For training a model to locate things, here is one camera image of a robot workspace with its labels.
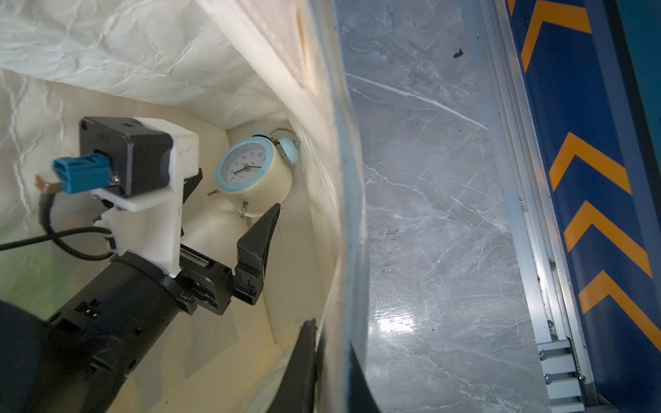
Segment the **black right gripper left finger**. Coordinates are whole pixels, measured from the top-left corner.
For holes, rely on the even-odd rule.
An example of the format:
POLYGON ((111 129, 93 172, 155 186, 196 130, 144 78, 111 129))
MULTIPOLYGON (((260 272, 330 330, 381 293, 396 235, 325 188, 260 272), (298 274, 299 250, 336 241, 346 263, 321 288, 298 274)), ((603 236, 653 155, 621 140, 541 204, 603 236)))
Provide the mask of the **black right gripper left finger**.
POLYGON ((316 320, 302 326, 268 413, 313 413, 317 381, 316 320))

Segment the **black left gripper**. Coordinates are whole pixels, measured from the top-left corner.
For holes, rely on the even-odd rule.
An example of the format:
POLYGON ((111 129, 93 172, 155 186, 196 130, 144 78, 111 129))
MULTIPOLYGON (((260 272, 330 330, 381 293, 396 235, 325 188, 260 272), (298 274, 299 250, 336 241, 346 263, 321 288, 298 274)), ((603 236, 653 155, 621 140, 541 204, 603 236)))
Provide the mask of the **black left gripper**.
MULTIPOLYGON (((184 180, 182 203, 202 179, 199 168, 184 180)), ((131 372, 179 313, 193 314, 203 307, 221 315, 232 294, 251 306, 258 302, 280 211, 281 204, 275 203, 239 239, 233 277, 230 268, 187 246, 181 249, 182 270, 175 276, 127 252, 112 258, 48 323, 87 342, 93 368, 131 372)))

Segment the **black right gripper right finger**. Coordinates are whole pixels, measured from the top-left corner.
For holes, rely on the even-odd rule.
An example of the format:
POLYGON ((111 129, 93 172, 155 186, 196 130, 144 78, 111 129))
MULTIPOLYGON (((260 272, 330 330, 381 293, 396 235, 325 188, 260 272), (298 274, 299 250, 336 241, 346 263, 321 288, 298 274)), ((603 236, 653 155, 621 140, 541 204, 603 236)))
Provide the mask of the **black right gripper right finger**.
POLYGON ((349 412, 380 413, 353 347, 350 347, 349 356, 349 412))

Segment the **cream blue-rim alarm clock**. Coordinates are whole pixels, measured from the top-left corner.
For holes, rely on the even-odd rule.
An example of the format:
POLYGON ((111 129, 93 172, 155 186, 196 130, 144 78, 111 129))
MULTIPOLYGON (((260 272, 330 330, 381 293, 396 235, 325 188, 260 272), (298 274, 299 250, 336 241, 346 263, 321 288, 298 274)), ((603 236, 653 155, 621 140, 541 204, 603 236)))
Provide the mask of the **cream blue-rim alarm clock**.
POLYGON ((217 189, 241 217, 258 218, 287 199, 293 187, 299 139, 290 129, 253 134, 231 146, 217 164, 217 189))

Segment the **cream canvas bag blue print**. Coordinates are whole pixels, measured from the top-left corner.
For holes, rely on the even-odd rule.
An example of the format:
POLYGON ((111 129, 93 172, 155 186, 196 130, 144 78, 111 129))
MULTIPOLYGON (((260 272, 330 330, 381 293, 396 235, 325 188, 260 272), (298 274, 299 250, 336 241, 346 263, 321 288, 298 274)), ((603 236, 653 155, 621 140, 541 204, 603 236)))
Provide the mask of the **cream canvas bag blue print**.
POLYGON ((332 1, 1 4, 1 409, 375 412, 332 1))

